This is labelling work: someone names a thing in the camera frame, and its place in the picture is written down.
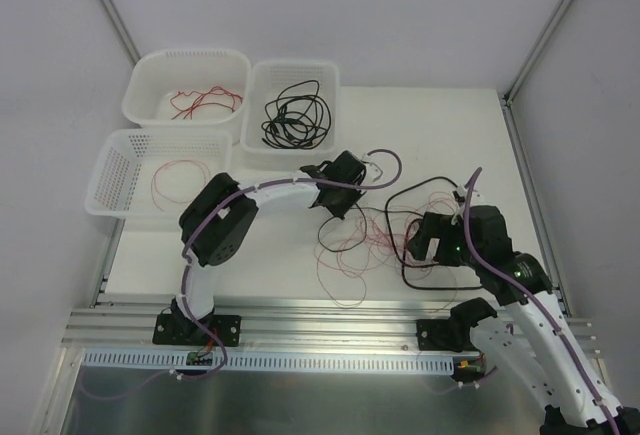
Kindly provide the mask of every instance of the perforated metal strip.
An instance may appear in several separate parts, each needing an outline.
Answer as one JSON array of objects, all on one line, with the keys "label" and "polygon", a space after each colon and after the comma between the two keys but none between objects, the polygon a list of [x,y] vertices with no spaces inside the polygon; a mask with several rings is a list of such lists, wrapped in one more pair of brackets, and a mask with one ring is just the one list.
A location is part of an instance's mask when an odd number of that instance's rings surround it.
[{"label": "perforated metal strip", "polygon": [[[203,370],[188,366],[187,351],[88,349],[87,367]],[[213,365],[221,356],[213,357]],[[453,358],[420,355],[333,355],[315,353],[230,352],[225,370],[313,373],[394,373],[415,375],[451,375]]]}]

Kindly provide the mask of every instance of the white table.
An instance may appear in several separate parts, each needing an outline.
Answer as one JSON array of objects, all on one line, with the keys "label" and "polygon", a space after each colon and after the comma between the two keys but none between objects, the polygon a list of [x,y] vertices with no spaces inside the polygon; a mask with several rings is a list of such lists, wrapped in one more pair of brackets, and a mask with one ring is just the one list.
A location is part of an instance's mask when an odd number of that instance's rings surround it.
[{"label": "white table", "polygon": [[[505,215],[514,248],[542,260],[495,91],[345,87],[338,116],[343,122],[341,149],[361,155],[373,148],[390,148],[404,162],[400,181],[388,189],[367,193],[362,204],[382,207],[392,193],[435,175],[446,175],[462,183],[476,167],[482,166],[484,171],[477,188],[488,203],[499,207]],[[234,178],[269,177],[267,172],[243,168],[238,146],[234,147],[233,156]],[[376,161],[385,169],[386,176],[391,176],[395,162],[382,155]],[[419,207],[436,190],[450,188],[434,183],[395,203]],[[326,300],[327,294],[316,276],[314,246],[318,226],[328,215],[325,209],[316,208],[256,221],[236,256],[212,269],[219,275],[216,294]],[[105,292],[176,293],[184,263],[181,248],[177,224],[158,230],[140,221],[127,221]],[[366,248],[356,250],[359,251],[349,256],[357,262],[358,257],[365,256]],[[349,303],[361,299],[363,285],[359,280],[326,269],[321,276],[340,300]],[[411,290],[403,285],[397,270],[385,266],[363,277],[367,300],[447,300],[455,295]],[[451,285],[453,278],[459,286],[478,284],[466,268],[434,269],[427,279],[417,283]],[[480,294],[486,296],[486,292],[458,292],[456,299]]]}]

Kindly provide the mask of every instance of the white wall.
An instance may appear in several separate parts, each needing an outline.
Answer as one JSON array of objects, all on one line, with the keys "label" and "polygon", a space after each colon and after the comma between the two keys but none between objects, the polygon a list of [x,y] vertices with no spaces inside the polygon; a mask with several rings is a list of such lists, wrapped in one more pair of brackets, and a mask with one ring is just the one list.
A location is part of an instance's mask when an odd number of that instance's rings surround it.
[{"label": "white wall", "polygon": [[579,316],[640,405],[640,0],[578,0],[516,100]]},{"label": "white wall", "polygon": [[96,0],[0,4],[0,433],[25,433],[108,226],[82,202],[130,65]]},{"label": "white wall", "polygon": [[558,0],[115,0],[141,53],[325,58],[345,85],[505,91]]}]

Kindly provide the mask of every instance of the white bin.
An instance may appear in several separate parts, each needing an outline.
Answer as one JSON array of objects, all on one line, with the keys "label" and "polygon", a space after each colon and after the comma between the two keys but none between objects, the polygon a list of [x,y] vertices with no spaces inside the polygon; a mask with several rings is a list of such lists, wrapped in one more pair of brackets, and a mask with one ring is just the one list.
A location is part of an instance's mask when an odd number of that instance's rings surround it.
[{"label": "white bin", "polygon": [[[247,109],[251,64],[236,50],[161,50],[143,57],[133,69],[122,112],[141,127],[209,126],[227,130],[235,142],[240,139],[242,119]],[[183,120],[171,99],[178,92],[207,92],[220,86],[240,95],[235,112],[218,105],[206,105],[193,112],[193,118]],[[197,97],[179,97],[174,104],[186,108]],[[231,105],[227,96],[209,96],[206,101]]]},{"label": "white bin", "polygon": [[[264,106],[285,88],[306,80],[318,80],[319,95],[331,110],[332,125],[323,142],[312,150],[272,148],[262,141]],[[338,67],[321,60],[270,60],[257,63],[251,74],[249,110],[242,124],[240,146],[247,165],[265,170],[294,170],[318,163],[336,151],[340,134],[340,74]]]},{"label": "white bin", "polygon": [[177,220],[213,176],[229,170],[231,145],[228,132],[210,128],[115,131],[98,156],[85,209]]}]

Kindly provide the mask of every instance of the black mounting plate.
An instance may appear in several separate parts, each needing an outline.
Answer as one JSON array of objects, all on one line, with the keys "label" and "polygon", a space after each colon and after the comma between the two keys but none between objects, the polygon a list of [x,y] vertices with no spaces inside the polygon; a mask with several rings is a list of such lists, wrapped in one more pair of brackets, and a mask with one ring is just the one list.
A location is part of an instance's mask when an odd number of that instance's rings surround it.
[{"label": "black mounting plate", "polygon": [[[237,347],[240,343],[240,327],[242,318],[238,315],[211,315],[208,328],[216,333],[225,347]],[[152,343],[154,345],[204,346],[209,337],[198,330],[186,337],[178,329],[170,313],[161,313],[156,318]]]},{"label": "black mounting plate", "polygon": [[[430,333],[442,333],[449,329],[448,319],[429,318],[416,320],[416,335],[418,337],[418,349],[420,351],[451,351],[451,349],[434,343],[433,339],[429,337]],[[463,351],[474,352],[478,349],[474,347],[471,342],[465,343]]]}]

